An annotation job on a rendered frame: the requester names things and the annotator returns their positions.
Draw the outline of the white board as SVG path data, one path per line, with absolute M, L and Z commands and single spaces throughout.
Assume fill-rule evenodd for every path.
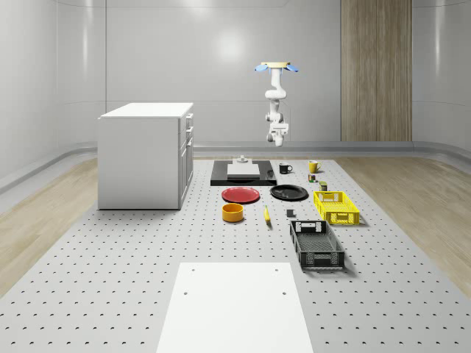
M 289 263 L 181 263 L 156 353 L 313 353 Z

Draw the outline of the yellow basket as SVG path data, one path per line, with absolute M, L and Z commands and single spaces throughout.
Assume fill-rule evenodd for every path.
M 314 205 L 330 224 L 359 224 L 360 212 L 343 191 L 315 191 Z

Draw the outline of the yellow bowl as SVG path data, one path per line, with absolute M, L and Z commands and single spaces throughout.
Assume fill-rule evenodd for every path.
M 222 207 L 222 219 L 226 222 L 239 222 L 244 218 L 244 207 L 241 204 L 229 203 Z

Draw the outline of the white cabinet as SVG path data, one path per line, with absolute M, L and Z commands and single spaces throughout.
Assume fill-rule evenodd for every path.
M 98 207 L 178 210 L 193 176 L 193 104 L 129 103 L 98 119 Z

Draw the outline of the black stove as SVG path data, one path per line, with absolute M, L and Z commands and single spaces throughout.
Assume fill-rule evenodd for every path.
M 240 158 L 216 160 L 210 178 L 211 186 L 275 186 L 276 176 L 269 160 Z

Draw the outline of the dark grey basket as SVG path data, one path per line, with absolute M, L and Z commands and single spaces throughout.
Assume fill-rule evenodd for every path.
M 302 267 L 344 267 L 344 249 L 328 222 L 291 221 L 290 232 Z

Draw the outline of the red plate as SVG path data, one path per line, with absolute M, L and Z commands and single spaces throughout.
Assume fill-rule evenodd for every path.
M 249 204 L 259 200 L 260 194 L 254 188 L 233 187 L 223 190 L 222 198 L 229 203 Z

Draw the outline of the black plate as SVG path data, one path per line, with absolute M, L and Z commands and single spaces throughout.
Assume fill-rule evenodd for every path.
M 306 189 L 297 185 L 275 185 L 270 193 L 276 199 L 288 202 L 302 201 L 309 196 Z

